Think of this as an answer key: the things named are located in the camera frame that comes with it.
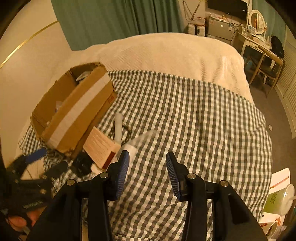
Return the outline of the person's left hand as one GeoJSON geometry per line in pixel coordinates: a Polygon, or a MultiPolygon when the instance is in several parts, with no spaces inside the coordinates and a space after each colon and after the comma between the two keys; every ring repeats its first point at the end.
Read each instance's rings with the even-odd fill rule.
{"type": "MultiPolygon", "coordinates": [[[[27,213],[27,217],[31,220],[32,226],[35,225],[45,208],[46,207],[41,207],[27,213]]],[[[25,226],[27,226],[27,221],[20,216],[8,217],[8,223],[17,232],[22,232],[25,226]]]]}

